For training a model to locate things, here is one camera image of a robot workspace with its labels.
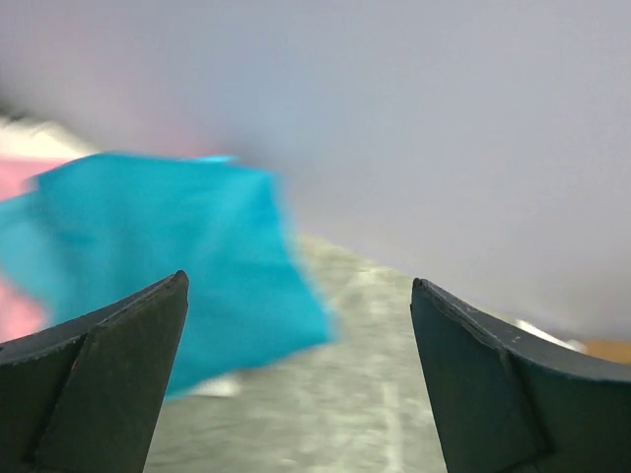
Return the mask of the folded white t shirt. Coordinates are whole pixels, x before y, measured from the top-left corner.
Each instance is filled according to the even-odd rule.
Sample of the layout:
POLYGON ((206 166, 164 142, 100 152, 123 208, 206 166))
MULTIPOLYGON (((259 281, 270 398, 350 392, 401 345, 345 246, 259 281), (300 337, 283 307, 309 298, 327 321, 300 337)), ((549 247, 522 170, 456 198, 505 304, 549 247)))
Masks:
POLYGON ((96 154, 96 146, 50 121, 1 116, 1 156, 72 160, 96 154))

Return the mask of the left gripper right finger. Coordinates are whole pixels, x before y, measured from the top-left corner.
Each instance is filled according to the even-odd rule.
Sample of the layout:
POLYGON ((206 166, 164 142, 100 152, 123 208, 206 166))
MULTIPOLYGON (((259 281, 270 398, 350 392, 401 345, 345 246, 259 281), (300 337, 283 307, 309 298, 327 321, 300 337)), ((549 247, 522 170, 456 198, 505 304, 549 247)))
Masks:
POLYGON ((449 472, 629 471, 629 366, 550 343, 424 279, 410 310, 449 472))

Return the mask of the folded pink t shirt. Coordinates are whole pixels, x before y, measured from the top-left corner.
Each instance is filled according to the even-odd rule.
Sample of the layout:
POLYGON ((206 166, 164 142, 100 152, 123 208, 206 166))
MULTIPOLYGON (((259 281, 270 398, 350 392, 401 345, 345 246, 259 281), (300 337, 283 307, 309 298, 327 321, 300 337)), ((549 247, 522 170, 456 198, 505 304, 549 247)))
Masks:
MULTIPOLYGON (((1 201, 23 194, 31 177, 60 164, 61 161, 21 156, 1 157, 1 201)), ((41 325, 40 307, 20 294, 1 275, 1 341, 26 336, 36 332, 41 325)))

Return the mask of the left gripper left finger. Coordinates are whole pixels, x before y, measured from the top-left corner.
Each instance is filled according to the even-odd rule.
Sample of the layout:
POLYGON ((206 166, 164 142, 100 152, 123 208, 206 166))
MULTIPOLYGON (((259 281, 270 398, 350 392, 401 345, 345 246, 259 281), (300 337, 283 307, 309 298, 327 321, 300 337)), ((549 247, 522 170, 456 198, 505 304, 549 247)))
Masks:
POLYGON ((4 472, 140 472, 187 314, 178 271, 1 345, 4 472))

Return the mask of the brown shorts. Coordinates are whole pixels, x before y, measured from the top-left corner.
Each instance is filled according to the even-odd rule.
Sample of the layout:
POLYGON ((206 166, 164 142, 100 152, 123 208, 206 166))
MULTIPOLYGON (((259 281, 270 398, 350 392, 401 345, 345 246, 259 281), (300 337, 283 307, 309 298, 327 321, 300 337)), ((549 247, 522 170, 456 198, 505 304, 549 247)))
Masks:
POLYGON ((610 362, 631 365, 630 340, 589 339, 583 342, 583 352, 610 362))

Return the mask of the folded cyan t shirt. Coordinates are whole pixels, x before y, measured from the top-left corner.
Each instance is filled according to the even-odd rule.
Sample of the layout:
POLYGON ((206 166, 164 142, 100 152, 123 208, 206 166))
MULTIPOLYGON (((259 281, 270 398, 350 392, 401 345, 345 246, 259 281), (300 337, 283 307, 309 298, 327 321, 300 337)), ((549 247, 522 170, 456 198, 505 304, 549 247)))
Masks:
POLYGON ((223 161, 90 156, 2 201, 1 270, 51 325, 185 272, 175 398, 332 339, 276 198, 272 174, 223 161))

